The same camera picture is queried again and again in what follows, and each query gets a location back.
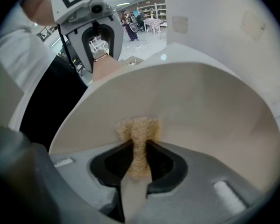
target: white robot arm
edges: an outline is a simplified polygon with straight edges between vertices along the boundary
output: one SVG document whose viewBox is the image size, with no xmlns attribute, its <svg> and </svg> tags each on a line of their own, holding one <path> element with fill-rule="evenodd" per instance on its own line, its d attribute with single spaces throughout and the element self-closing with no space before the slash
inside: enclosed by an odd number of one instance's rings
<svg viewBox="0 0 280 224">
<path fill-rule="evenodd" d="M 94 60 L 89 40 L 97 35 L 108 43 L 109 55 L 118 60 L 123 29 L 105 0 L 52 0 L 52 7 L 60 33 L 70 40 L 89 72 Z"/>
</svg>

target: table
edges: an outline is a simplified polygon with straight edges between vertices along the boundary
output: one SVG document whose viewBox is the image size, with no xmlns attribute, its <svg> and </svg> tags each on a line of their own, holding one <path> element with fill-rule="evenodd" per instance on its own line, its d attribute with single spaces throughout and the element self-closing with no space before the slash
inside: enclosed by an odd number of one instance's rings
<svg viewBox="0 0 280 224">
<path fill-rule="evenodd" d="M 160 27 L 167 27 L 167 22 L 164 22 L 163 24 L 161 24 Z"/>
<path fill-rule="evenodd" d="M 153 30 L 155 29 L 160 29 L 160 24 L 163 22 L 160 19 L 146 19 L 143 21 L 144 24 L 149 25 Z"/>
</svg>

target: person in background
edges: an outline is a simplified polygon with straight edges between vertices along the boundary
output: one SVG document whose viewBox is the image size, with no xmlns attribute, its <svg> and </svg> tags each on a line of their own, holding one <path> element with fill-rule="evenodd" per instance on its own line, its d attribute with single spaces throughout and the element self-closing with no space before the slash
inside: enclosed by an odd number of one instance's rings
<svg viewBox="0 0 280 224">
<path fill-rule="evenodd" d="M 0 27 L 0 63 L 24 93 L 9 128 L 49 150 L 87 86 L 69 62 L 31 33 L 29 20 L 55 26 L 51 0 L 20 0 Z"/>
<path fill-rule="evenodd" d="M 141 10 L 140 16 L 141 16 L 142 21 L 144 21 L 146 19 L 146 15 L 144 14 L 144 8 Z"/>
<path fill-rule="evenodd" d="M 134 41 L 135 39 L 139 41 L 137 34 L 130 28 L 130 24 L 134 22 L 133 18 L 129 14 L 123 13 L 121 16 L 121 21 L 122 25 L 126 27 L 127 34 L 130 37 L 130 42 Z"/>
</svg>

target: ceiling light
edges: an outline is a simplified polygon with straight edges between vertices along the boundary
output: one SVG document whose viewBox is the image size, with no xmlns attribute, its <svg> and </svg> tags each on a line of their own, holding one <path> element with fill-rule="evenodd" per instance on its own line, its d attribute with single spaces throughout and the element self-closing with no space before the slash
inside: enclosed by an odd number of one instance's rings
<svg viewBox="0 0 280 224">
<path fill-rule="evenodd" d="M 128 5 L 128 4 L 130 4 L 130 3 L 126 2 L 126 3 L 117 4 L 116 6 L 123 6 L 123 5 Z"/>
</svg>

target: white wall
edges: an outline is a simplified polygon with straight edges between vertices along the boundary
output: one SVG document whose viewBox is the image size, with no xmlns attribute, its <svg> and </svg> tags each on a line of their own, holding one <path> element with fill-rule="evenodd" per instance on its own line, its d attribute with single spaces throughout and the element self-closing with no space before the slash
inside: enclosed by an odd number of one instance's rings
<svg viewBox="0 0 280 224">
<path fill-rule="evenodd" d="M 261 0 L 166 0 L 168 44 L 193 47 L 229 67 L 280 115 L 280 27 Z M 240 24 L 245 11 L 265 24 L 259 41 Z M 189 20 L 186 34 L 172 30 L 173 16 Z"/>
</svg>

